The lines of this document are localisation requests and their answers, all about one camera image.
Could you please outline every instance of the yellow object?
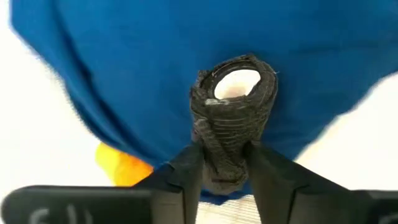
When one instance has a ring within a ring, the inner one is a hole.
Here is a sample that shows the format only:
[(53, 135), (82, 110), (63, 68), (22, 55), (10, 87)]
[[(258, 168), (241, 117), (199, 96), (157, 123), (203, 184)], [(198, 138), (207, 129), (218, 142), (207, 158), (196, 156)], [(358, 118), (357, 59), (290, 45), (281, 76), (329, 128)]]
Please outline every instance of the yellow object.
[(144, 161), (101, 143), (95, 160), (116, 186), (129, 187), (145, 179), (154, 168)]

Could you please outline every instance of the white surface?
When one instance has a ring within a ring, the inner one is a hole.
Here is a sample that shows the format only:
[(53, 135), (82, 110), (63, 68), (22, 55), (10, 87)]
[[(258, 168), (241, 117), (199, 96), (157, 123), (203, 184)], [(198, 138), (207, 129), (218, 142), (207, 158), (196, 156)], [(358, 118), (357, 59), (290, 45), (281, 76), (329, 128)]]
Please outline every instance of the white surface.
[(254, 70), (233, 71), (217, 83), (214, 96), (219, 100), (247, 96), (260, 79), (260, 73)]
[[(6, 20), (6, 1), (0, 0), (0, 199), (31, 184), (109, 185), (94, 162), (98, 140)], [(351, 189), (398, 190), (397, 98), (398, 76), (389, 77), (356, 110), (336, 119), (298, 162)], [(223, 207), (202, 204), (198, 220), (255, 223), (258, 217), (245, 198)]]

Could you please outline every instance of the black plastic part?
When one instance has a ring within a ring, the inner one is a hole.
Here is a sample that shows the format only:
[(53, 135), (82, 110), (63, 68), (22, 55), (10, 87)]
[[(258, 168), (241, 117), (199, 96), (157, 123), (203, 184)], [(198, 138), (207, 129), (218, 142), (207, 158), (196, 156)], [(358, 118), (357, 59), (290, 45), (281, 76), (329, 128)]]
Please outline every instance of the black plastic part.
[(187, 147), (135, 187), (31, 186), (2, 204), (5, 224), (194, 224), (203, 150)]
[(244, 153), (262, 223), (398, 223), (398, 192), (350, 191), (256, 142)]

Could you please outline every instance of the white background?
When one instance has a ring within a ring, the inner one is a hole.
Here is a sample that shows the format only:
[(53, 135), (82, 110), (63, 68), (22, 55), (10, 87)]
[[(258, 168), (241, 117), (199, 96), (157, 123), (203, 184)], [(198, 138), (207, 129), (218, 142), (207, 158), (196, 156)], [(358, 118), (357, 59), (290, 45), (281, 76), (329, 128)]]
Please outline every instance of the white background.
[[(32, 184), (110, 185), (94, 161), (99, 141), (74, 114), (61, 82), (10, 30), (6, 0), (0, 34), (0, 200)], [(397, 99), (396, 75), (337, 118), (298, 162), (350, 189), (398, 190)]]

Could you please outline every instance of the blue fabric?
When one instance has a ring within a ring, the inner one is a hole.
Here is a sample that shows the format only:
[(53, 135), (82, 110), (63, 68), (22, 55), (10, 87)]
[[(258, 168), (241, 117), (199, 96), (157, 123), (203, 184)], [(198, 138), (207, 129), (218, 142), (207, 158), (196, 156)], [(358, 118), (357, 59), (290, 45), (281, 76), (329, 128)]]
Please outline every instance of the blue fabric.
[(247, 53), (271, 64), (279, 94), (263, 140), (293, 159), (398, 69), (396, 0), (14, 0), (11, 9), (91, 130), (154, 166), (190, 143), (198, 70)]

